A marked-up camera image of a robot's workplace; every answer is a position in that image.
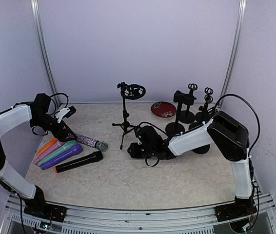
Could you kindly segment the pink microphone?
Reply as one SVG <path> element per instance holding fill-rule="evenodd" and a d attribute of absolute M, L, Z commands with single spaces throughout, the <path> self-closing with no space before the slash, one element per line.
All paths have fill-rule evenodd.
<path fill-rule="evenodd" d="M 33 161 L 34 165 L 37 165 L 41 160 L 43 160 L 45 157 L 47 157 L 49 154 L 54 152 L 55 150 L 59 149 L 64 143 L 57 141 L 53 145 L 50 145 L 44 152 L 39 154 L 36 159 Z"/>

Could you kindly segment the orange microphone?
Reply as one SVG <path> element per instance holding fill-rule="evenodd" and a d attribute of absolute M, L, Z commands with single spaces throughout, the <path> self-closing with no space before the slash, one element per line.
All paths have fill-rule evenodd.
<path fill-rule="evenodd" d="M 48 141 L 37 153 L 37 155 L 41 155 L 44 153 L 46 150 L 48 150 L 53 144 L 55 144 L 58 140 L 56 138 L 51 139 Z"/>

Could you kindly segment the teal microphone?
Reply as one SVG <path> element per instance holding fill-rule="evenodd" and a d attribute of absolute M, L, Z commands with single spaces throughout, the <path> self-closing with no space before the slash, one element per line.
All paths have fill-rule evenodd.
<path fill-rule="evenodd" d="M 55 151 L 50 153 L 48 156 L 43 158 L 40 162 L 38 162 L 37 165 L 40 167 L 42 164 L 52 160 L 53 158 L 55 158 L 56 156 L 58 156 L 60 154 L 66 152 L 67 150 L 69 150 L 70 148 L 75 146 L 76 144 L 77 144 L 77 142 L 75 140 L 71 140 L 71 141 L 64 143 L 61 147 L 59 147 L 58 149 L 56 149 Z"/>

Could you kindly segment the purple microphone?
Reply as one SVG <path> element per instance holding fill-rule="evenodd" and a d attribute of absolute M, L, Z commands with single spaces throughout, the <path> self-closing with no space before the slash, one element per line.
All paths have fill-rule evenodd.
<path fill-rule="evenodd" d="M 78 154 L 80 154 L 83 151 L 83 148 L 80 144 L 76 144 L 74 146 L 72 146 L 70 149 L 68 149 L 67 151 L 54 156 L 53 158 L 47 159 L 46 162 L 42 163 L 39 167 L 42 170 L 46 170 L 49 169 L 73 156 L 76 156 Z"/>

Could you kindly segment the black microphone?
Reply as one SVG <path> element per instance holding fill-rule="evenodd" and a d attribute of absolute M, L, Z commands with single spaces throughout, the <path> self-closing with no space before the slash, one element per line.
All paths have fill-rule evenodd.
<path fill-rule="evenodd" d="M 68 170 L 72 170 L 87 164 L 99 162 L 103 159 L 103 154 L 101 151 L 95 151 L 91 154 L 88 154 L 86 156 L 82 156 L 80 158 L 71 160 L 69 162 L 63 163 L 61 165 L 58 165 L 54 168 L 56 173 L 65 172 Z"/>

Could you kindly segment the glitter microphone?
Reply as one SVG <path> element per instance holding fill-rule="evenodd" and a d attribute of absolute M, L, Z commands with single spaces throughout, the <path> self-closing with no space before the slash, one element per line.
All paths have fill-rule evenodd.
<path fill-rule="evenodd" d="M 75 133 L 75 135 L 77 137 L 76 141 L 81 144 L 95 148 L 101 152 L 106 152 L 108 150 L 108 144 L 105 141 L 99 141 L 97 139 L 90 138 L 78 133 Z"/>

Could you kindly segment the black tripod microphone stand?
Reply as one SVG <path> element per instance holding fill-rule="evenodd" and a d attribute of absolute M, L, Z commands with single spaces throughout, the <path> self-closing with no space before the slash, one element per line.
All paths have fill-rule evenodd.
<path fill-rule="evenodd" d="M 120 95 L 122 97 L 122 117 L 123 123 L 112 123 L 113 127 L 119 126 L 123 130 L 122 140 L 120 144 L 120 149 L 123 149 L 123 141 L 124 136 L 134 130 L 135 125 L 132 125 L 128 121 L 128 117 L 130 114 L 127 112 L 126 109 L 126 100 L 137 100 L 145 96 L 146 89 L 145 87 L 138 85 L 138 84 L 126 84 L 125 82 L 121 82 L 117 85 L 117 88 L 120 89 Z"/>

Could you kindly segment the black desk stand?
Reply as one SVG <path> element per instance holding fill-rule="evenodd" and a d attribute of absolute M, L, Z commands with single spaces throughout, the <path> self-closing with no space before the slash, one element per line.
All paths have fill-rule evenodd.
<path fill-rule="evenodd" d="M 188 89 L 189 89 L 190 101 L 187 102 L 186 110 L 181 111 L 180 119 L 179 119 L 180 122 L 185 124 L 190 124 L 195 121 L 195 115 L 190 111 L 190 107 L 194 104 L 195 100 L 197 99 L 194 96 L 194 91 L 197 90 L 197 84 L 195 83 L 188 84 Z"/>

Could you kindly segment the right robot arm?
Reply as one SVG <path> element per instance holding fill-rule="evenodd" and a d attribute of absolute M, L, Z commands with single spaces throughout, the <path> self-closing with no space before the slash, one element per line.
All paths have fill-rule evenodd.
<path fill-rule="evenodd" d="M 250 155 L 248 129 L 223 111 L 216 112 L 208 120 L 196 124 L 189 130 L 180 130 L 163 138 L 155 126 L 146 122 L 135 127 L 136 142 L 130 144 L 128 154 L 134 159 L 151 158 L 171 160 L 190 151 L 205 154 L 210 146 L 231 165 L 234 178 L 235 197 L 228 205 L 215 208 L 218 221 L 254 215 L 258 212 L 255 204 L 254 167 Z"/>

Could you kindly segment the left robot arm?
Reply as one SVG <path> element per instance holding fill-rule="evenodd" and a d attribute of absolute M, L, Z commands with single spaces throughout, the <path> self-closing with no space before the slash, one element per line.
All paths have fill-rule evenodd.
<path fill-rule="evenodd" d="M 0 185 L 24 201 L 26 214 L 63 222 L 66 207 L 48 203 L 43 190 L 13 168 L 4 151 L 9 143 L 14 147 L 23 143 L 21 136 L 13 131 L 25 123 L 29 123 L 30 128 L 40 127 L 60 142 L 69 144 L 77 139 L 62 117 L 54 117 L 48 113 L 51 99 L 45 93 L 38 93 L 33 101 L 20 102 L 0 112 Z"/>

